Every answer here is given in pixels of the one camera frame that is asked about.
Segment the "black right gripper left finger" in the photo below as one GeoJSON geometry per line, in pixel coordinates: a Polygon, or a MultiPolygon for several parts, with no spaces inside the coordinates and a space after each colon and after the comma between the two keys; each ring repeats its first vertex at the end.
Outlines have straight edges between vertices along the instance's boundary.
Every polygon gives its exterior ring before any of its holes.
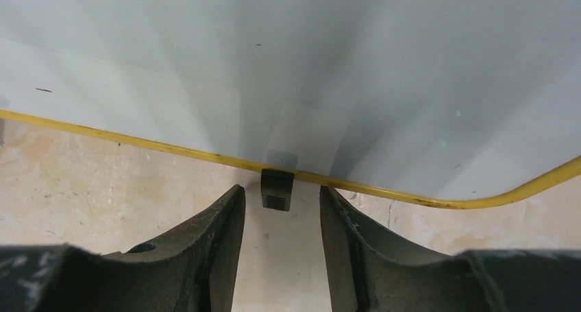
{"type": "Polygon", "coordinates": [[[234,185],[126,252],[69,244],[1,247],[2,311],[230,311],[245,222],[234,185]]]}

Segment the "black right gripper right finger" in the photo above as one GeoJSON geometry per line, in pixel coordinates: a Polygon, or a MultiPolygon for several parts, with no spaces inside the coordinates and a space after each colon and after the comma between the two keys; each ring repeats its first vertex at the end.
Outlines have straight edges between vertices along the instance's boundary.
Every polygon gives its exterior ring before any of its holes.
{"type": "Polygon", "coordinates": [[[409,241],[320,190],[333,311],[579,311],[577,250],[467,250],[409,241]]]}

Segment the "yellow framed whiteboard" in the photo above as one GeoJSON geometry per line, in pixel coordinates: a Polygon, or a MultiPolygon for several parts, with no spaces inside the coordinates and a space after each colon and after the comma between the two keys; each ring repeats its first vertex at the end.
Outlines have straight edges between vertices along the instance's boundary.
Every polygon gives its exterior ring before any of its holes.
{"type": "Polygon", "coordinates": [[[1,116],[501,206],[580,175],[580,0],[1,0],[1,116]]]}

